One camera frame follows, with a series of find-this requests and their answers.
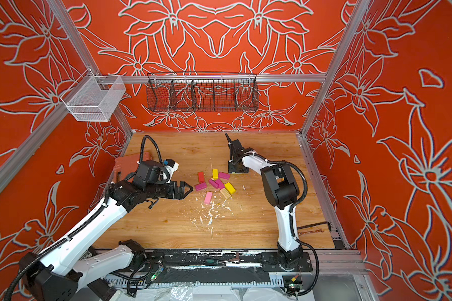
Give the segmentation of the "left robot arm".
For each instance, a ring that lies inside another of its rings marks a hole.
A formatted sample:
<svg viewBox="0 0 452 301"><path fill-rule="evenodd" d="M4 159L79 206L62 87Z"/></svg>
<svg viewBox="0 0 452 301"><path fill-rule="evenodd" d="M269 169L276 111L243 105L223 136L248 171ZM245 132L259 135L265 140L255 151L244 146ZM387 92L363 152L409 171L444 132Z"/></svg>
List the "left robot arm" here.
<svg viewBox="0 0 452 301"><path fill-rule="evenodd" d="M35 300L70 300L83 287L128 267L139 251L127 243L84 262L80 258L137 205L148 202L152 208L161 198L185 199L193 187L172 180L177 169L178 163L172 159L164 163L140 161L136 171L109 184L103 199L70 231L40 253L29 252L20 260L20 271L4 299L11 300L15 288L22 283Z"/></svg>

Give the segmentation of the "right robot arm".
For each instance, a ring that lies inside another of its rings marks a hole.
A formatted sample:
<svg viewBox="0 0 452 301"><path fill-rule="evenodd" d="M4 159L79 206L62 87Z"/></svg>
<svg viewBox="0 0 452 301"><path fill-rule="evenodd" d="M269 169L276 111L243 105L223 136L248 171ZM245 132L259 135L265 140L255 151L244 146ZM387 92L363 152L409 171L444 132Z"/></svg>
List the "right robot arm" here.
<svg viewBox="0 0 452 301"><path fill-rule="evenodd" d="M295 269L307 245L300 242L296 224L296 207L308 193L305 175L293 163L269 160L252 148L244 148L237 139L232 140L229 136L226 139L229 172L240 174L255 171L261 175L266 199L276 212L279 264L285 270Z"/></svg>

